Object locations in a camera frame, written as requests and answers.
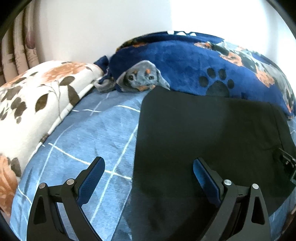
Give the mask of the navy dog print blanket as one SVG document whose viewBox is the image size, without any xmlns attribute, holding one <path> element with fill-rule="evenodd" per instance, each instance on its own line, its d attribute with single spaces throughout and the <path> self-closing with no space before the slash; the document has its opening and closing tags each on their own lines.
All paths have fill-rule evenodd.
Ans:
<svg viewBox="0 0 296 241">
<path fill-rule="evenodd" d="M 124 42 L 96 62 L 99 92 L 167 90 L 279 105 L 295 117 L 295 95 L 281 69 L 262 54 L 195 32 L 158 32 Z"/>
</svg>

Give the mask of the black pants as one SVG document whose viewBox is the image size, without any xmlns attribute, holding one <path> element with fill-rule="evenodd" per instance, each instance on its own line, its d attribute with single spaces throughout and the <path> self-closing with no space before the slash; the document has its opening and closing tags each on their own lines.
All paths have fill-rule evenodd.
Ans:
<svg viewBox="0 0 296 241">
<path fill-rule="evenodd" d="M 237 185 L 260 186 L 272 240 L 280 237 L 295 201 L 281 162 L 295 155 L 287 119 L 276 105 L 195 96 L 157 87 L 143 99 L 132 178 L 129 226 L 133 240 L 196 240 L 216 213 L 194 172 L 208 166 Z"/>
</svg>

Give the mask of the beige floral curtain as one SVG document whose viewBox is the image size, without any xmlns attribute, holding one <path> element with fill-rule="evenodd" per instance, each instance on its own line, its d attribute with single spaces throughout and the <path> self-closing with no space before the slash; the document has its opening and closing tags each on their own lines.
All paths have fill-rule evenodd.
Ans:
<svg viewBox="0 0 296 241">
<path fill-rule="evenodd" d="M 40 64 L 35 6 L 36 1 L 21 1 L 1 26 L 1 85 Z"/>
</svg>

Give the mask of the white floral pillow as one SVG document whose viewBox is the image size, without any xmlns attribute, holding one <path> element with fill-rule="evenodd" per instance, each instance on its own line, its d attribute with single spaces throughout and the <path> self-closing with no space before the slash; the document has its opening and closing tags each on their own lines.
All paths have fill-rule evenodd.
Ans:
<svg viewBox="0 0 296 241">
<path fill-rule="evenodd" d="M 7 216 L 32 156 L 102 76 L 95 64 L 52 60 L 1 86 L 1 211 Z"/>
</svg>

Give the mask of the blue checked bed sheet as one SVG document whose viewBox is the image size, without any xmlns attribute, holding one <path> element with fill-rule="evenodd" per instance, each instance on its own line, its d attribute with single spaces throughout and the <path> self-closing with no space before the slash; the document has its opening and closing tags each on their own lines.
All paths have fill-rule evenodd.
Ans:
<svg viewBox="0 0 296 241">
<path fill-rule="evenodd" d="M 140 109 L 147 93 L 100 94 L 90 91 L 49 135 L 27 165 L 16 196 L 10 226 L 27 239 L 31 205 L 40 183 L 50 186 L 75 178 L 100 156 L 105 172 L 83 211 L 103 240 L 133 240 L 131 214 Z M 287 120 L 295 143 L 295 121 Z"/>
</svg>

